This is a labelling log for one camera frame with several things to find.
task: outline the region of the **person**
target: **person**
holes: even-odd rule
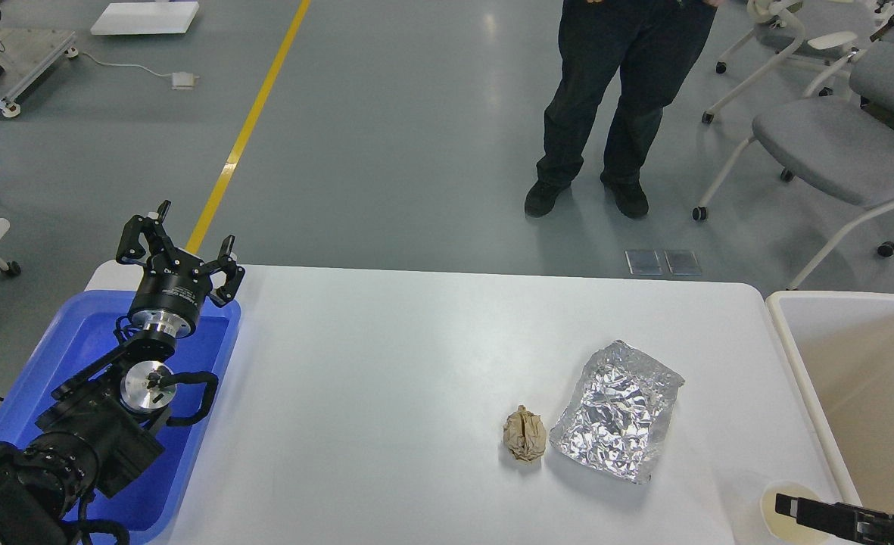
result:
[[[561,84],[544,110],[544,157],[524,211],[541,217],[581,170],[581,152],[606,87],[621,73],[621,97],[601,180],[621,213],[648,213],[638,173],[724,0],[564,0]]]

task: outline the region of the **crumpled paper ball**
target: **crumpled paper ball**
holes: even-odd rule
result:
[[[504,423],[504,444],[519,461],[533,462],[544,455],[547,430],[539,416],[524,406],[517,406]]]

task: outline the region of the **trash bin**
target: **trash bin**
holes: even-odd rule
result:
[[[766,304],[844,500],[894,513],[894,294]]]

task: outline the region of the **aluminum foil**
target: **aluminum foil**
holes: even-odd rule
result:
[[[585,363],[551,446],[598,472],[647,483],[683,384],[674,370],[614,341]]]

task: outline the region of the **blue plastic bin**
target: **blue plastic bin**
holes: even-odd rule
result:
[[[63,304],[0,407],[0,441],[22,448],[41,434],[35,421],[55,402],[49,393],[117,346],[114,322],[127,313],[132,299],[134,292],[94,290],[77,294]],[[224,378],[238,337],[240,315],[234,301],[223,308],[205,304],[198,330],[177,341],[177,352],[167,360],[167,366],[174,372],[209,370]],[[194,413],[201,392],[204,386],[179,386],[171,403],[173,414]],[[122,523],[131,531],[132,545],[145,544],[159,535],[181,503],[209,420],[205,418],[190,428],[163,428],[157,439],[165,447],[164,454],[113,499],[97,493],[87,517]],[[66,520],[76,520],[76,508]],[[114,542],[103,534],[93,537],[95,544]]]

